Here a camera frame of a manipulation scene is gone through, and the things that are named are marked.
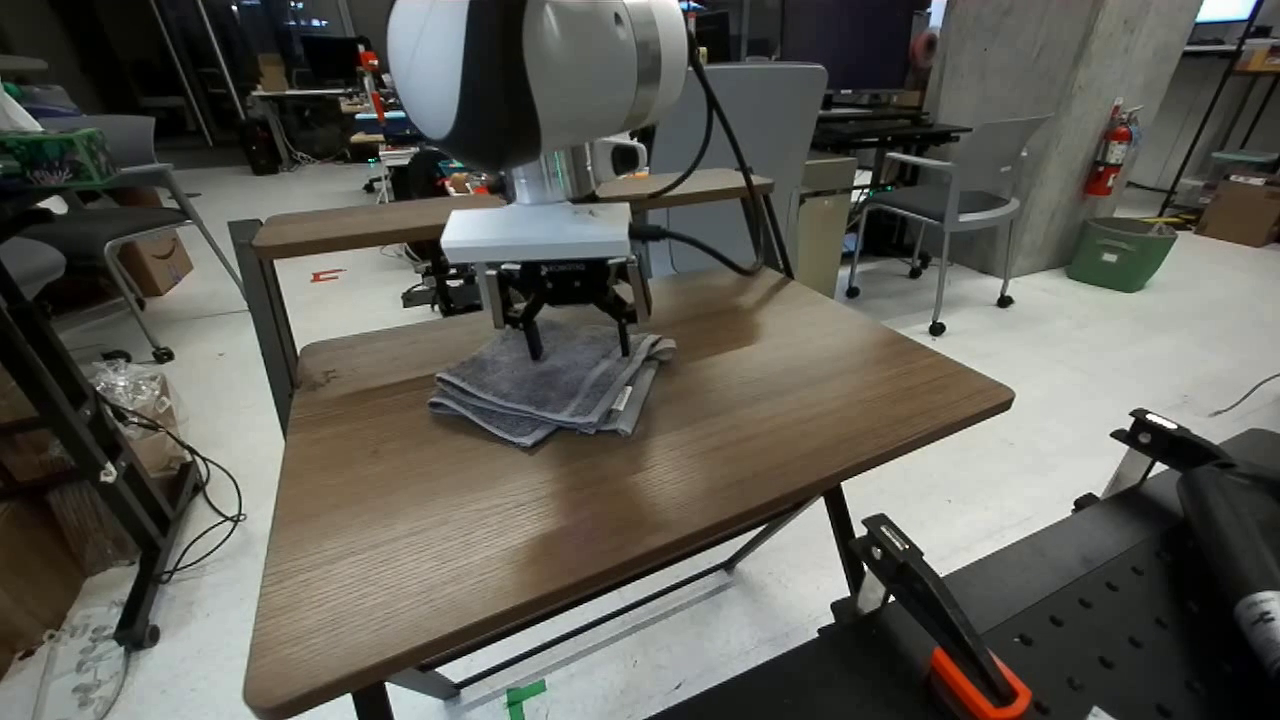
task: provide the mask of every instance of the lab equipment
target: lab equipment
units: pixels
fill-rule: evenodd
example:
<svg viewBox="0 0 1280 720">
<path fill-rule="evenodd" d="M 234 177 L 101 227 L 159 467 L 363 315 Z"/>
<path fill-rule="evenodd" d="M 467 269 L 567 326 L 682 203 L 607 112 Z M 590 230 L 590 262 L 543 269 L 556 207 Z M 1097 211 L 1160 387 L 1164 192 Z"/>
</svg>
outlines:
<svg viewBox="0 0 1280 720">
<path fill-rule="evenodd" d="M 594 192 L 588 139 L 643 129 L 679 95 L 679 2 L 400 0 L 388 54 L 400 102 L 436 149 L 511 173 L 517 203 L 451 211 L 445 227 L 445 256 L 480 269 L 492 320 L 519 326 L 538 360 L 536 313 L 548 299 L 594 303 L 621 320 L 625 352 L 625 323 L 648 294 L 633 211 L 578 211 L 572 198 Z"/>
</svg>

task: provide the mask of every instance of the green container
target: green container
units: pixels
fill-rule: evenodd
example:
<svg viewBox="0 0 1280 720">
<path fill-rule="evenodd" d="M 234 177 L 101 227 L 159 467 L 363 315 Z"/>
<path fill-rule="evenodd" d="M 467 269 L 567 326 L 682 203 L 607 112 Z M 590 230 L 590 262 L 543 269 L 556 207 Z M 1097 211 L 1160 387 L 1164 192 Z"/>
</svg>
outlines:
<svg viewBox="0 0 1280 720">
<path fill-rule="evenodd" d="M 94 129 L 0 130 L 0 157 L 16 159 L 18 177 L 37 187 L 101 187 L 110 177 L 110 159 Z"/>
<path fill-rule="evenodd" d="M 1173 239 L 1173 227 L 1147 221 L 1086 221 L 1067 274 L 1078 283 L 1141 290 L 1173 251 Z"/>
</svg>

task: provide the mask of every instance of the chair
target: chair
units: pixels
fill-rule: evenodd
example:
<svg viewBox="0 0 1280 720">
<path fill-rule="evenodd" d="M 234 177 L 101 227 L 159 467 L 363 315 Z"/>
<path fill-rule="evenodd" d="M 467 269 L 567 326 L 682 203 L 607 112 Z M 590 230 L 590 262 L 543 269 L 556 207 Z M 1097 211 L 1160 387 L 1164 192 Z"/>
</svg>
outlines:
<svg viewBox="0 0 1280 720">
<path fill-rule="evenodd" d="M 37 224 L 23 236 L 54 244 L 71 262 L 104 262 L 116 290 L 122 294 L 137 326 L 153 343 L 153 360 L 168 365 L 170 348 L 154 338 L 154 331 L 142 320 L 138 288 L 118 262 L 122 244 L 137 244 L 153 230 L 197 224 L 213 256 L 223 262 L 230 283 L 240 288 L 240 274 L 230 259 L 215 248 L 203 214 L 186 203 L 168 164 L 154 159 L 154 121 L 153 115 L 61 115 L 45 121 L 45 129 L 94 129 L 104 136 L 110 179 L 101 184 L 104 192 L 116 187 L 159 187 L 170 194 L 174 207 L 71 207 L 66 214 L 52 224 Z"/>
<path fill-rule="evenodd" d="M 997 227 L 998 239 L 998 294 L 997 309 L 1012 309 L 1006 294 L 1006 274 L 1012 274 L 1012 221 L 1021 211 L 1021 164 L 1026 159 L 1026 142 L 1045 121 L 1006 121 L 1006 122 L 985 122 L 966 130 L 947 159 L 939 157 L 907 157 L 907 153 L 889 153 L 889 159 L 921 166 L 923 179 L 916 187 L 890 187 L 866 194 L 858 211 L 858 227 L 866 227 L 872 211 L 902 214 L 923 227 L 939 230 L 939 272 L 936 272 L 936 299 L 932 299 L 932 323 L 929 335 L 943 335 L 943 294 L 947 294 L 947 262 L 951 262 L 951 236 L 958 230 L 985 230 Z M 844 294 L 858 294 L 855 288 L 855 262 L 858 248 L 846 262 L 846 288 Z M 912 251 L 912 278 L 929 269 L 921 256 L 921 230 L 916 230 L 916 251 Z"/>
<path fill-rule="evenodd" d="M 106 159 L 110 159 L 110 187 L 154 187 L 170 194 L 174 211 L 197 224 L 213 256 L 223 262 L 230 283 L 242 290 L 234 262 L 220 251 L 213 239 L 203 214 L 186 203 L 186 192 L 174 184 L 170 164 L 159 164 L 154 157 L 154 115 L 52 115 L 38 121 L 45 129 L 94 129 L 104 136 Z"/>
<path fill-rule="evenodd" d="M 104 262 L 116 290 L 122 294 L 122 309 L 130 313 L 137 326 L 153 343 L 153 360 L 168 365 L 170 348 L 165 348 L 146 326 L 138 288 L 122 272 L 118 248 L 180 224 L 182 224 L 182 211 L 174 207 L 77 207 L 52 224 L 28 227 L 23 236 L 61 248 L 71 262 Z"/>
<path fill-rule="evenodd" d="M 66 272 L 63 251 L 23 236 L 0 239 L 0 262 L 28 299 Z"/>
<path fill-rule="evenodd" d="M 820 62 L 707 62 L 707 79 L 733 121 L 733 130 L 745 142 L 746 166 L 770 177 L 770 207 L 781 221 L 781 236 L 787 256 L 796 256 L 800 177 L 817 112 L 827 87 L 827 70 Z M 703 93 L 686 76 L 677 108 L 656 121 L 653 166 L 679 173 L 696 157 L 699 136 Z M 703 157 L 703 166 L 707 164 L 734 166 L 718 122 Z M 750 259 L 750 230 L 739 203 L 669 207 L 656 211 L 656 224 L 699 236 L 734 259 Z M 656 274 L 703 269 L 717 262 L 686 248 L 653 248 Z"/>
</svg>

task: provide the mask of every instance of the monitor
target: monitor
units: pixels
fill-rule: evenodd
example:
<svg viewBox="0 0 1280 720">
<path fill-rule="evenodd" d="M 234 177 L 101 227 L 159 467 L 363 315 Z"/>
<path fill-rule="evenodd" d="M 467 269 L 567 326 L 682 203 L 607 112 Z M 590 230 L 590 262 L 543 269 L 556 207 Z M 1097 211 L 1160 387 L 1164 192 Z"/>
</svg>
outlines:
<svg viewBox="0 0 1280 720">
<path fill-rule="evenodd" d="M 831 87 L 902 87 L 912 0 L 785 0 L 785 58 L 827 66 Z"/>
<path fill-rule="evenodd" d="M 367 45 L 363 35 L 305 35 L 305 58 L 308 58 L 308 76 L 313 83 L 332 83 L 332 87 L 353 87 L 360 83 L 360 45 Z"/>
</svg>

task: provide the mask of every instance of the red handle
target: red handle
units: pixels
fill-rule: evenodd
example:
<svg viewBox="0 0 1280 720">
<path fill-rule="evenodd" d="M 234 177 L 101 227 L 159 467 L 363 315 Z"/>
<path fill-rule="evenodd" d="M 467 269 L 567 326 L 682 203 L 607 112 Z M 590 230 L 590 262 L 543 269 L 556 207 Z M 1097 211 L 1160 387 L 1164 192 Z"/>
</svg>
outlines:
<svg viewBox="0 0 1280 720">
<path fill-rule="evenodd" d="M 963 707 L 963 717 L 971 717 L 971 720 L 1023 720 L 1033 707 L 1033 689 L 1006 662 L 998 662 L 998 657 L 993 657 L 993 658 L 1012 689 L 1012 700 L 998 707 L 958 670 L 958 662 L 943 647 L 932 647 L 929 670 Z"/>
</svg>

